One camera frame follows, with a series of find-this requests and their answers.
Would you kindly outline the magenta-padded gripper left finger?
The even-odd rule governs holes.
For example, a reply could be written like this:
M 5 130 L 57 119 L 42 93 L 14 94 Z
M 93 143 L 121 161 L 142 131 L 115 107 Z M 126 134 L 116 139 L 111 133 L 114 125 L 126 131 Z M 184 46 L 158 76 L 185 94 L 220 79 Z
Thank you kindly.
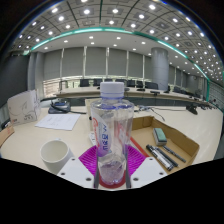
M 97 187 L 99 178 L 96 147 L 92 146 L 78 158 L 70 158 L 58 176 L 84 188 Z

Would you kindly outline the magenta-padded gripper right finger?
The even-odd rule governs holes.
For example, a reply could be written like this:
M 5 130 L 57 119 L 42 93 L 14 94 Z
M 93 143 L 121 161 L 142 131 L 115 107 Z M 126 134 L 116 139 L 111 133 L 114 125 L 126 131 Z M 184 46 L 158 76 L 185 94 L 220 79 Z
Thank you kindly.
M 126 185 L 128 188 L 140 188 L 167 175 L 153 157 L 145 157 L 132 146 L 127 153 Z

